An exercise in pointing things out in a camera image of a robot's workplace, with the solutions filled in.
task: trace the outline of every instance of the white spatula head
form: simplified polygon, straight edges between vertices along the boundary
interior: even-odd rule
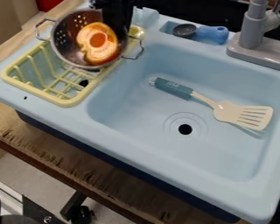
[[[267,106],[240,106],[231,101],[218,102],[214,116],[222,122],[234,123],[252,130],[263,130],[273,116],[273,108]]]

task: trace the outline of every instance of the drain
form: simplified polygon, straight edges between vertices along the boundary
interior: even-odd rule
[[[83,86],[84,88],[89,84],[89,81],[88,80],[82,80],[79,82],[79,85],[80,86]]]
[[[190,135],[193,131],[192,127],[188,124],[182,124],[178,127],[178,131],[180,134],[187,136]]]
[[[191,112],[181,112],[169,116],[164,121],[164,133],[171,140],[192,140],[207,136],[205,118]]]

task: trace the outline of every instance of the light blue sink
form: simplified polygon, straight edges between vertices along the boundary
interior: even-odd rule
[[[219,122],[201,101],[185,101],[150,86],[152,77],[183,83],[218,102],[269,105],[274,119],[264,132]],[[89,101],[87,112],[98,123],[154,147],[176,163],[248,181],[259,172],[277,134],[280,79],[203,52],[152,43],[141,59],[112,74]],[[179,132],[184,124],[192,127],[189,135]]]
[[[225,45],[160,31],[168,21],[185,21],[146,16],[144,55],[123,60],[79,105],[58,107],[1,78],[0,101],[231,214],[268,223],[280,197],[280,72],[230,58]],[[2,62],[0,73],[36,43]],[[218,122],[202,102],[150,86],[151,77],[275,113],[263,132]],[[181,134],[181,125],[192,133]]]

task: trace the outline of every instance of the slotted spatula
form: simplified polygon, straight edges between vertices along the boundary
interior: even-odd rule
[[[185,100],[195,97],[206,102],[213,108],[215,118],[222,122],[234,123],[252,130],[263,130],[267,127],[273,116],[273,108],[271,107],[240,106],[231,101],[212,101],[189,87],[162,78],[152,78],[150,83],[158,89]]]

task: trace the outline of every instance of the dish rack grid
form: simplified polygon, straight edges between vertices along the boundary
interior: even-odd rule
[[[141,39],[144,29],[133,25],[129,35]],[[138,44],[130,38],[126,53]],[[57,58],[50,44],[40,42],[2,72],[3,81],[61,107],[72,107],[89,95],[120,63],[97,73],[72,68]]]

